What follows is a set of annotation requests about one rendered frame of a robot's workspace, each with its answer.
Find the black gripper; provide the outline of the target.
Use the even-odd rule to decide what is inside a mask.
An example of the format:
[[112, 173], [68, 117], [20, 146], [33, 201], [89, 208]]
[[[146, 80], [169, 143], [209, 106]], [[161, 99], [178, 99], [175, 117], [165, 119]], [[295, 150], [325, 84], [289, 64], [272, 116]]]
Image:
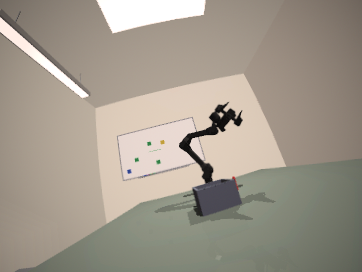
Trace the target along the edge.
[[239, 113], [239, 115], [237, 116], [237, 118], [233, 117], [232, 115], [228, 114], [227, 112], [223, 111], [223, 109], [229, 104], [226, 103], [225, 105], [218, 105], [217, 107], [215, 107], [215, 112], [217, 112], [218, 114], [220, 112], [223, 113], [222, 117], [220, 118], [219, 122], [222, 124], [222, 125], [226, 125], [231, 119], [234, 122], [234, 124], [236, 124], [237, 126], [239, 126], [241, 124], [241, 122], [243, 121], [242, 118], [241, 118], [241, 113], [242, 111]]

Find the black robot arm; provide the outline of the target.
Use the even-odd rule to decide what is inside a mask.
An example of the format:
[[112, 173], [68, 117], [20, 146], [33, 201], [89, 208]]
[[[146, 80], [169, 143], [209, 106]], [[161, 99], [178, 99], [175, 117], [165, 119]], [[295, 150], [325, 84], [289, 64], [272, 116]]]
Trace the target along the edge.
[[[236, 118], [236, 114], [235, 111], [233, 109], [229, 109], [227, 111], [228, 114], [232, 115], [233, 117]], [[186, 137], [179, 143], [179, 147], [187, 152], [194, 160], [195, 162], [201, 167], [202, 171], [204, 172], [202, 175], [202, 178], [205, 179], [204, 183], [209, 183], [209, 182], [213, 182], [212, 180], [212, 173], [213, 173], [213, 168], [209, 163], [205, 163], [190, 147], [190, 143], [192, 138], [196, 138], [196, 137], [201, 137], [201, 136], [205, 136], [205, 135], [217, 135], [219, 133], [219, 129], [220, 132], [225, 131], [224, 127], [227, 125], [222, 125], [219, 120], [220, 120], [220, 116], [217, 114], [217, 112], [213, 112], [210, 117], [209, 117], [213, 123], [212, 126], [202, 130], [202, 131], [197, 131], [197, 132], [193, 132], [193, 133], [188, 133], [186, 135]], [[217, 128], [218, 126], [218, 128]]]

